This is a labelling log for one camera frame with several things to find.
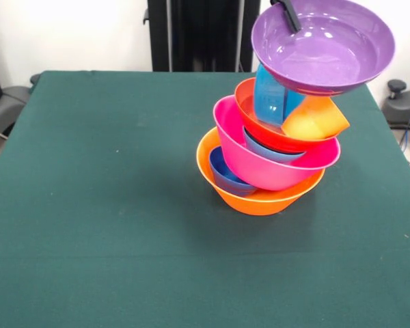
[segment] purple plate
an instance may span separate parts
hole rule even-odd
[[[275,79],[296,92],[333,96],[377,77],[395,42],[373,12],[347,0],[292,0],[302,30],[292,34],[281,4],[252,29],[252,46]]]

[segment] blue cup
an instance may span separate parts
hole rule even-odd
[[[254,86],[254,111],[260,121],[279,127],[304,99],[305,95],[280,85],[262,64],[258,66]]]
[[[277,152],[276,150],[263,146],[255,140],[254,137],[247,132],[246,128],[243,128],[243,132],[245,135],[246,148],[251,152],[255,152],[257,155],[264,157],[265,159],[270,159],[271,161],[278,163],[289,163],[300,159],[305,154],[305,152],[297,152],[294,154]]]
[[[226,165],[221,146],[214,148],[210,153],[210,166],[213,171],[215,184],[224,191],[245,197],[257,190],[256,187],[246,183],[236,176]]]

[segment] yellow cup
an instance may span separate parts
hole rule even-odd
[[[295,139],[319,140],[336,136],[349,126],[330,97],[307,96],[281,128],[287,136]]]

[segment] dark blue bowl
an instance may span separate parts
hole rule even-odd
[[[257,190],[256,187],[247,184],[231,172],[223,159],[221,146],[216,147],[211,151],[210,164],[215,184],[228,193],[245,197]]]

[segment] stacked bowls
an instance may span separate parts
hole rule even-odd
[[[349,127],[330,96],[376,77],[394,52],[387,25],[360,5],[293,5],[300,32],[289,30],[279,3],[258,17],[252,31],[257,77],[216,102],[216,127],[197,147],[202,175],[248,215],[278,213],[320,182],[340,158],[337,136]]]

